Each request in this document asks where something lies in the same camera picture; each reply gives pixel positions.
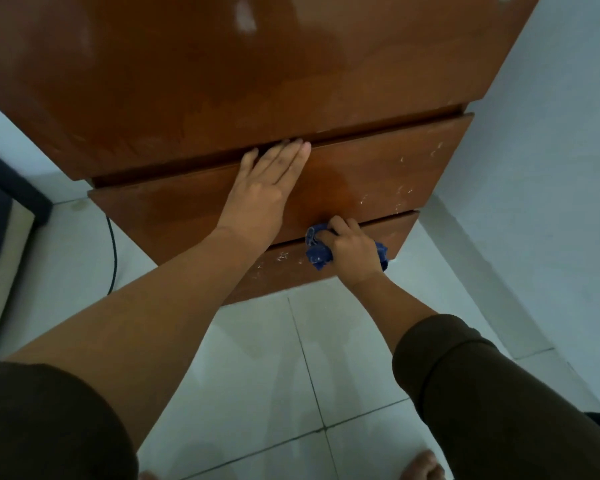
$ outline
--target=cabinet door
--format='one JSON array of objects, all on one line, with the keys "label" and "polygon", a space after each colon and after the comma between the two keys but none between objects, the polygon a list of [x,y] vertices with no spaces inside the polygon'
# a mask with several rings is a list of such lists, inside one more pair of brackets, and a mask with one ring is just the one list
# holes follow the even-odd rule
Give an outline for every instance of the cabinet door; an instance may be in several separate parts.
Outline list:
[{"label": "cabinet door", "polygon": [[[314,148],[274,243],[302,238],[309,226],[336,214],[366,222],[423,207],[471,119],[460,116]],[[96,189],[89,196],[161,264],[213,230],[238,166]]]},{"label": "cabinet door", "polygon": [[536,1],[0,0],[0,109],[76,179],[315,140],[480,99]]},{"label": "cabinet door", "polygon": [[[417,218],[417,212],[407,212],[362,224],[361,227],[373,240],[382,242],[388,248],[387,257],[394,259]],[[307,260],[305,251],[304,241],[289,242],[266,250],[247,271],[224,304],[229,305],[335,276],[333,265],[330,264],[320,271],[316,270]]]}]

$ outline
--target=forearm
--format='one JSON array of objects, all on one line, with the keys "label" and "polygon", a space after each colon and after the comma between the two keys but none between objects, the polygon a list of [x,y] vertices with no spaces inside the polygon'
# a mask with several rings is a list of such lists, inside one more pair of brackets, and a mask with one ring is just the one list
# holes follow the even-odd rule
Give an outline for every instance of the forearm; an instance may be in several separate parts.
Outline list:
[{"label": "forearm", "polygon": [[412,326],[436,314],[383,273],[355,284],[350,290],[371,315],[392,353]]},{"label": "forearm", "polygon": [[230,232],[215,231],[8,360],[48,363],[85,380],[117,412],[138,447],[180,384],[218,307],[257,257]]}]

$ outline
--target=blue cloth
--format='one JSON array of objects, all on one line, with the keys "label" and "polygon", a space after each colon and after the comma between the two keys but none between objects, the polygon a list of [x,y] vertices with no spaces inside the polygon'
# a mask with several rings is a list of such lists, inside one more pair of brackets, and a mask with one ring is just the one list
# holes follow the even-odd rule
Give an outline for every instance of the blue cloth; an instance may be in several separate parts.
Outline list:
[{"label": "blue cloth", "polygon": [[[320,271],[328,262],[333,261],[331,250],[325,244],[318,241],[315,236],[321,230],[327,230],[327,224],[318,224],[309,227],[304,236],[304,241],[308,247],[306,256],[309,258],[309,262],[318,271]],[[389,259],[386,258],[387,248],[380,242],[376,242],[376,248],[378,250],[378,258],[380,259],[382,270],[386,271],[387,267],[389,267]]]}]

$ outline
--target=white tile floor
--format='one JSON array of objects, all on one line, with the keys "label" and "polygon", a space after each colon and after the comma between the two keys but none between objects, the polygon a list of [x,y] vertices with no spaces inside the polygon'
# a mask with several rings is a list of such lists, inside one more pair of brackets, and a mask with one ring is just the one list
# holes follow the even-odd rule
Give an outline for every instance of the white tile floor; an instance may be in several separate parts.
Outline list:
[{"label": "white tile floor", "polygon": [[[115,233],[120,287],[155,265]],[[111,272],[103,213],[88,200],[57,205],[34,236],[0,357],[103,297]],[[419,224],[388,274],[507,354]],[[331,279],[220,309],[139,459],[163,480],[395,479],[426,446],[446,467],[373,322]]]}]

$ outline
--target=sleeve cuff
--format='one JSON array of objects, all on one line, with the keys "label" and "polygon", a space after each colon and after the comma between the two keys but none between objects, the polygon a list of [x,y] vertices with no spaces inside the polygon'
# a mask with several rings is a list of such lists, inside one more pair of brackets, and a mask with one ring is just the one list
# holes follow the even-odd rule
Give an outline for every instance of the sleeve cuff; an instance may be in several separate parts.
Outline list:
[{"label": "sleeve cuff", "polygon": [[426,318],[400,339],[393,354],[393,376],[413,400],[420,418],[427,381],[437,364],[456,347],[476,342],[495,347],[454,315]]}]

